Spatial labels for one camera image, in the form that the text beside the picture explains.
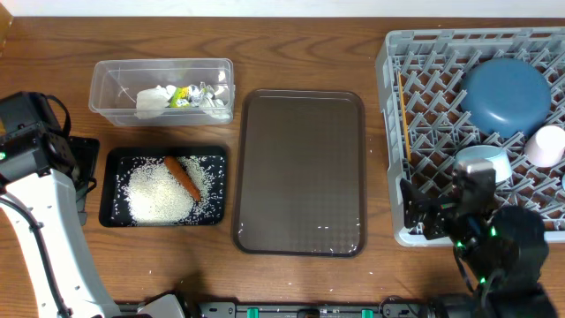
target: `green clip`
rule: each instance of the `green clip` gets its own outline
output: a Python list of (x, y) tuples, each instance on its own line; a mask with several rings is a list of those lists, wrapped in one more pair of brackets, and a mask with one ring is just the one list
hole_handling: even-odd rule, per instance
[(361, 318), (373, 318), (373, 310), (371, 309), (361, 310)]
[(259, 318), (259, 309), (247, 308), (247, 318)]

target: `rice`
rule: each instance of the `rice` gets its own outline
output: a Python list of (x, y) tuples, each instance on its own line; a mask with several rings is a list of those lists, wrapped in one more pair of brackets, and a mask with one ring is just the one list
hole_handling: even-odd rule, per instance
[(200, 191), (201, 202), (198, 204), (170, 174), (162, 160), (140, 159), (145, 162), (131, 170), (129, 182), (122, 185), (135, 225), (172, 225), (207, 213), (212, 176), (200, 167), (202, 159), (206, 158), (178, 158)]

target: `black tray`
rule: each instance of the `black tray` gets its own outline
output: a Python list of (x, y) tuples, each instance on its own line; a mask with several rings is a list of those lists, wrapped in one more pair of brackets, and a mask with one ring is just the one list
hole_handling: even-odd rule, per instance
[(213, 225), (219, 223), (223, 219), (224, 203), (225, 203), (225, 186), (226, 186), (226, 152), (221, 147), (185, 147), (185, 148), (116, 148), (109, 152), (106, 161), (106, 171), (104, 172), (104, 186), (102, 188), (102, 200), (100, 203), (100, 224), (106, 227), (130, 227), (130, 226), (160, 226), (156, 225), (137, 225), (132, 220), (129, 213), (129, 206), (124, 196), (118, 198), (117, 175), (122, 173), (121, 183), (129, 181), (129, 175), (124, 173), (130, 169), (136, 168), (135, 157), (151, 157), (162, 160), (166, 155), (173, 156), (213, 156), (212, 160), (206, 160), (200, 163), (205, 168), (214, 165), (210, 172), (214, 178), (211, 196), (207, 211), (207, 216), (202, 214), (197, 220), (190, 222), (174, 223), (172, 225)]

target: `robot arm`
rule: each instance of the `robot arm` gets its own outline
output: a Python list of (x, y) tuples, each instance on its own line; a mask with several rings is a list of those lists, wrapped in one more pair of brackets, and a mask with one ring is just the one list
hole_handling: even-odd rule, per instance
[[(557, 317), (538, 283), (549, 249), (541, 216), (526, 208), (492, 204), (492, 163), (460, 163), (453, 172), (454, 196), (428, 199), (401, 180), (405, 226), (424, 224), (427, 239), (449, 237), (473, 298), (439, 297), (426, 317)], [(479, 281), (473, 289), (460, 260)]]
[[(64, 109), (63, 129), (48, 99)], [(120, 315), (80, 227), (68, 111), (55, 97), (18, 93), (0, 101), (0, 119), (0, 208), (18, 236), (40, 317)]]
[[(75, 317), (120, 315), (94, 267), (80, 227), (71, 179), (57, 170), (50, 170), (42, 177), (30, 174), (10, 183), (5, 190), (2, 198), (24, 208), (41, 227), (56, 292), (64, 300), (65, 310)], [(56, 317), (60, 309), (49, 288), (48, 275), (30, 225), (14, 208), (6, 204), (2, 204), (2, 208), (18, 236), (34, 286), (39, 316)]]

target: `small bowl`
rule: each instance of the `small bowl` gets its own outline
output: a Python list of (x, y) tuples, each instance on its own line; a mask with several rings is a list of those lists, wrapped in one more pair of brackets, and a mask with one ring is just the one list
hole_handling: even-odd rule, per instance
[(467, 147), (456, 154), (456, 160), (453, 163), (454, 167), (460, 162), (472, 159), (486, 159), (493, 163), (494, 170), (496, 171), (496, 183), (512, 177), (509, 156), (503, 148), (490, 145)]

